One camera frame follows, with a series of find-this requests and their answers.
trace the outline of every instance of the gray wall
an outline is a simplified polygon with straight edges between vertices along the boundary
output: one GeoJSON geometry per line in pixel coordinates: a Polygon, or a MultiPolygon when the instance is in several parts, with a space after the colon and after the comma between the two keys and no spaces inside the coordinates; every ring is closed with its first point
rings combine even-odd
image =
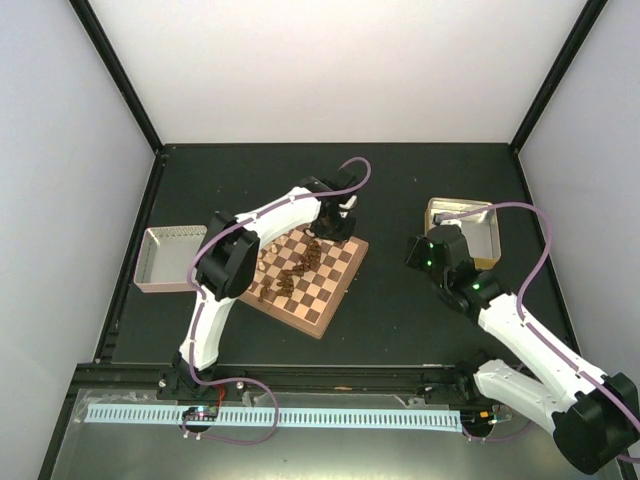
{"type": "Polygon", "coordinates": [[[585,0],[91,4],[167,143],[508,142],[585,0]]]}
{"type": "Polygon", "coordinates": [[[639,46],[640,2],[609,2],[521,155],[584,355],[637,385],[639,46]]]}
{"type": "Polygon", "coordinates": [[[152,153],[65,0],[0,6],[0,465],[36,478],[152,153]]]}

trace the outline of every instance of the chessboard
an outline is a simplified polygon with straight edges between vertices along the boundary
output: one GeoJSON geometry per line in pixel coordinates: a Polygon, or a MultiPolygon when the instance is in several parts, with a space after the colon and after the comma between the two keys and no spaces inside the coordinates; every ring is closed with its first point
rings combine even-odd
{"type": "Polygon", "coordinates": [[[322,338],[369,244],[355,237],[343,243],[314,239],[305,233],[307,228],[308,225],[294,228],[261,251],[253,282],[240,300],[304,333],[322,338]],[[278,282],[285,276],[282,271],[299,265],[312,240],[320,244],[319,266],[301,277],[293,277],[290,297],[276,295],[281,289],[278,282]]]}

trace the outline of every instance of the black table surface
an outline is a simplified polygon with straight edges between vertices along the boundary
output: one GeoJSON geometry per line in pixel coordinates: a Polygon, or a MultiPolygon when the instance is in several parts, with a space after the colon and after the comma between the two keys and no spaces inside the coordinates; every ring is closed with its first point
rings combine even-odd
{"type": "MultiPolygon", "coordinates": [[[[223,365],[452,365],[478,349],[515,357],[470,320],[448,310],[426,274],[404,266],[409,236],[423,233],[432,197],[525,201],[505,144],[261,144],[169,147],[150,227],[208,225],[215,210],[249,211],[308,176],[328,177],[364,156],[373,173],[361,190],[355,235],[369,251],[322,339],[236,302],[220,345],[223,365]]],[[[517,291],[540,252],[527,211],[498,213],[502,259],[495,273],[517,291]]],[[[561,299],[545,268],[525,298],[554,334],[568,339],[561,299]]],[[[144,294],[130,285],[114,363],[168,364],[185,338],[194,293],[144,294]]]]}

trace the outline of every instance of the silver tray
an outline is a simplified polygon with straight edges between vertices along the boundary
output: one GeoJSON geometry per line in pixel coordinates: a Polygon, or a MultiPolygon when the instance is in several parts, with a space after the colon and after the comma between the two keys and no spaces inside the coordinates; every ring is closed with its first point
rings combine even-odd
{"type": "Polygon", "coordinates": [[[187,268],[206,233],[204,225],[147,228],[133,283],[145,293],[190,291],[187,268]]]}
{"type": "MultiPolygon", "coordinates": [[[[429,200],[425,217],[425,229],[435,226],[433,217],[439,213],[463,213],[491,205],[490,202],[477,200],[458,200],[454,198],[432,198],[429,200]]],[[[498,216],[495,210],[477,213],[460,218],[460,228],[467,238],[469,253],[476,268],[490,270],[500,260],[500,232],[498,216]]]]}

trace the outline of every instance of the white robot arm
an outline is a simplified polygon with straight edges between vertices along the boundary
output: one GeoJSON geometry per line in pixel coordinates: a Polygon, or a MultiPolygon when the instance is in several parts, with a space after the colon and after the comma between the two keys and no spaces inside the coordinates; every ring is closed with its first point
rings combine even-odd
{"type": "MultiPolygon", "coordinates": [[[[271,204],[275,204],[282,199],[288,199],[292,196],[302,195],[304,193],[311,193],[306,188],[295,187],[289,193],[283,197],[273,201],[271,204]]],[[[259,210],[264,210],[271,204],[267,204],[261,207],[259,210]]],[[[260,216],[254,222],[248,224],[245,228],[252,232],[255,232],[259,239],[258,250],[264,248],[280,235],[288,232],[292,228],[295,228],[306,223],[312,223],[318,218],[320,213],[321,201],[316,198],[305,198],[291,202],[287,205],[279,207],[277,210],[268,212],[265,215],[260,216]]],[[[255,217],[256,212],[243,213],[236,215],[237,221],[242,221],[248,217],[255,217]]],[[[206,285],[201,285],[201,288],[207,293],[206,298],[202,299],[198,296],[196,306],[191,318],[191,325],[189,326],[189,332],[193,327],[193,322],[196,319],[198,311],[200,319],[196,327],[196,342],[194,345],[194,359],[193,364],[198,370],[203,370],[216,362],[218,359],[218,345],[220,343],[220,337],[224,330],[227,316],[231,307],[236,301],[236,298],[222,298],[216,300],[213,293],[207,288],[206,285]]],[[[182,345],[180,346],[180,354],[182,358],[189,358],[189,347],[191,341],[189,335],[182,345]]]]}
{"type": "Polygon", "coordinates": [[[286,195],[254,211],[235,217],[216,212],[196,257],[199,261],[194,263],[200,294],[177,362],[185,361],[204,370],[217,361],[229,311],[251,285],[258,252],[265,245],[304,224],[310,224],[309,229],[318,238],[348,240],[355,227],[350,213],[357,202],[356,191],[366,183],[370,172],[369,163],[356,157],[333,178],[321,181],[309,177],[286,195]],[[365,178],[357,185],[356,175],[344,168],[356,160],[367,166],[365,178]]]}
{"type": "Polygon", "coordinates": [[[450,308],[500,340],[535,376],[499,359],[465,362],[461,370],[471,370],[472,376],[458,382],[467,389],[465,398],[479,393],[513,407],[549,432],[567,460],[588,474],[638,441],[638,431],[601,391],[606,389],[638,416],[634,383],[622,373],[610,377],[591,365],[524,307],[521,318],[516,296],[492,272],[475,269],[458,226],[439,225],[412,239],[406,264],[426,270],[450,308]]]}

